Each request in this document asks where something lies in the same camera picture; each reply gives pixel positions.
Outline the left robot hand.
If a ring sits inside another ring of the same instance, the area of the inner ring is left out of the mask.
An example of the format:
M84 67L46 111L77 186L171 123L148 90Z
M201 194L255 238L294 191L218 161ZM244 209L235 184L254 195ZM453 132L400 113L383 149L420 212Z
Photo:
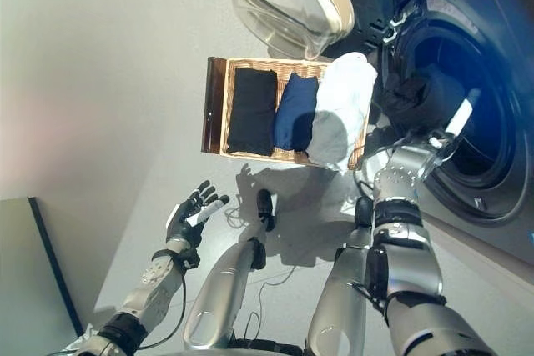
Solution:
M229 202L218 195L209 180L203 181L182 203L176 204L166 223L166 248L175 253L196 249L204 225Z

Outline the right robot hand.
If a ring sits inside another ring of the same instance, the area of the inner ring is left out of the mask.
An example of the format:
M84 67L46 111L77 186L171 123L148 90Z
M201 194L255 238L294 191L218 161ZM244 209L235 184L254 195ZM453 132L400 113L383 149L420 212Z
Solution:
M435 149L445 148L459 137L481 96L481 89L465 89L455 78L435 71L429 76L428 93L419 116L426 141Z

